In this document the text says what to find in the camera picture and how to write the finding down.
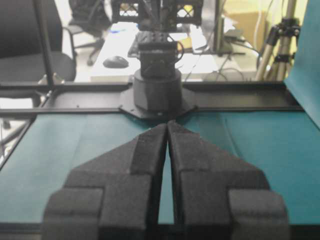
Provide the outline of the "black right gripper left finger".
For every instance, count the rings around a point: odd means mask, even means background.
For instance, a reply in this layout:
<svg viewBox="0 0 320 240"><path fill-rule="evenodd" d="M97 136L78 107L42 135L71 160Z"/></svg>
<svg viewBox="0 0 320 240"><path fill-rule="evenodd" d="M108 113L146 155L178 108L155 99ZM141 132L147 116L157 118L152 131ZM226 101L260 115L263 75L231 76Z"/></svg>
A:
<svg viewBox="0 0 320 240"><path fill-rule="evenodd" d="M158 223L167 125L160 124L68 174L46 205L44 240L145 240Z"/></svg>

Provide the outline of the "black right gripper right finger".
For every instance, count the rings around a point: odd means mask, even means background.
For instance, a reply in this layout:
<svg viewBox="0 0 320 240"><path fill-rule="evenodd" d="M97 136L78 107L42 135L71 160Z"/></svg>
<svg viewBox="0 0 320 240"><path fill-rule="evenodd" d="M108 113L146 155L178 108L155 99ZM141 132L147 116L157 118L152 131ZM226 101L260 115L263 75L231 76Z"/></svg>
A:
<svg viewBox="0 0 320 240"><path fill-rule="evenodd" d="M188 240L288 240L289 217L264 172L175 121L168 127L176 220Z"/></svg>

